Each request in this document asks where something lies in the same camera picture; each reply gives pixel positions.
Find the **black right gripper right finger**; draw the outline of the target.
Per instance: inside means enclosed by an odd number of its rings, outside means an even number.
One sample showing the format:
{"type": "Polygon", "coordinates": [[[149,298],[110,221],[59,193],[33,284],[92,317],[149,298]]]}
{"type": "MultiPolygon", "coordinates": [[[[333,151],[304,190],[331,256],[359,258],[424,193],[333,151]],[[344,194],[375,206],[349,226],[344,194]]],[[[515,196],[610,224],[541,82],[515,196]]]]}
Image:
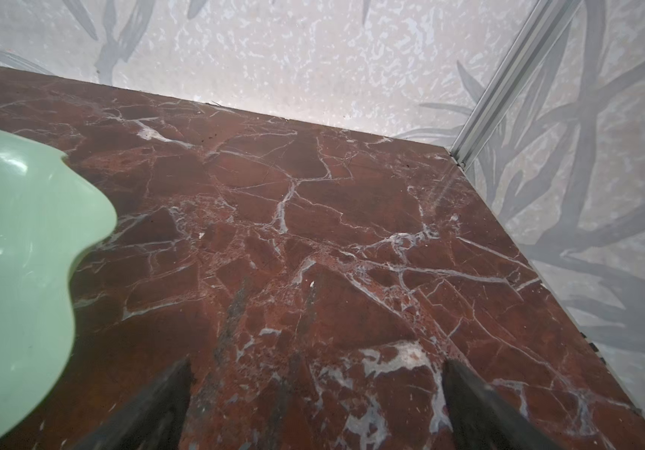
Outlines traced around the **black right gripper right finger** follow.
{"type": "Polygon", "coordinates": [[[444,362],[442,388],[457,449],[560,447],[460,361],[444,362]]]}

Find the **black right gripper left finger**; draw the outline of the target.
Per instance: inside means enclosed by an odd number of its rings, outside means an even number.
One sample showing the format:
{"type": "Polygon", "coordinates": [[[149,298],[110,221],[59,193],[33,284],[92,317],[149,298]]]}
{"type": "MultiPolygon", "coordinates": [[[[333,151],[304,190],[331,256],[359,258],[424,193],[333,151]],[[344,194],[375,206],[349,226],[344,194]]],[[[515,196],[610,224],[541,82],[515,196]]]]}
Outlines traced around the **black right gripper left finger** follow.
{"type": "Polygon", "coordinates": [[[77,449],[176,449],[190,403],[193,372],[181,359],[86,435],[77,449]]]}

